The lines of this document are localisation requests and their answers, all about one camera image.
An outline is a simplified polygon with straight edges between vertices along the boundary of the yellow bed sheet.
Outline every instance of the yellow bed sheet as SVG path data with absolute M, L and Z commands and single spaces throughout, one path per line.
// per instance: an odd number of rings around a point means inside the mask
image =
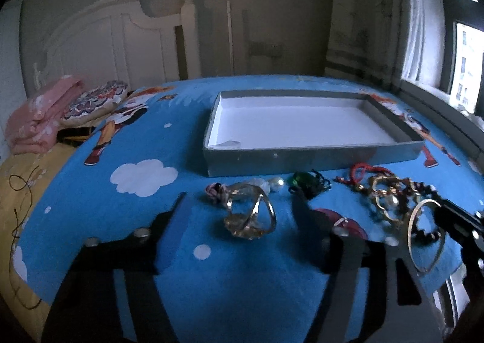
M 12 231 L 17 225 L 14 209 L 18 212 L 19 221 L 24 216 L 28 217 L 49 183 L 74 151 L 73 147 L 56 144 L 44 155 L 30 153 L 10 156 L 0 166 L 0 293 L 22 327 L 35 341 L 40 341 L 42 337 L 50 307 L 41 301 L 35 309 L 27 310 L 21 304 L 22 302 L 27 307 L 32 307 L 38 303 L 39 298 L 17 275 L 13 266 L 9 268 L 10 249 L 14 239 Z M 27 180 L 31 173 L 32 206 L 29 208 L 31 196 L 28 188 L 13 190 L 9 185 L 9 178 L 13 187 L 22 188 L 25 182 L 11 175 L 15 174 Z

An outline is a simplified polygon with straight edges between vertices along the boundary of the white door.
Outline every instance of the white door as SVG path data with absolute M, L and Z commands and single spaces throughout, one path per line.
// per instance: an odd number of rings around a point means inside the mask
M 0 164 L 10 155 L 4 136 L 7 120 L 27 99 L 18 45 L 22 2 L 6 2 L 0 10 Z

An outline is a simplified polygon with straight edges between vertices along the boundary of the pink blanket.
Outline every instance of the pink blanket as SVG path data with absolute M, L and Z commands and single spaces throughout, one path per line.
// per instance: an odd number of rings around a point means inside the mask
M 64 109 L 84 92 L 82 81 L 71 76 L 64 76 L 49 86 L 8 119 L 5 137 L 12 153 L 45 153 L 52 148 Z

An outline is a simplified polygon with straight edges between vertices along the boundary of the headboard panel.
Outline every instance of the headboard panel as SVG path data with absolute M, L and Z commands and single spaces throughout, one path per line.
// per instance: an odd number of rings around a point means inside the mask
M 118 79 L 131 89 L 180 79 L 175 27 L 183 28 L 188 78 L 200 78 L 197 14 L 192 0 L 181 12 L 150 18 L 141 0 L 101 0 L 68 18 L 45 42 L 47 64 L 37 88 L 63 74 L 76 74 L 93 88 Z

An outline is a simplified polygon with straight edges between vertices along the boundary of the open box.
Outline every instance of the open box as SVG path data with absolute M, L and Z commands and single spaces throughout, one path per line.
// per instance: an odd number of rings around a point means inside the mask
M 219 93 L 203 152 L 209 176 L 265 175 L 413 160 L 423 143 L 369 95 L 255 89 Z

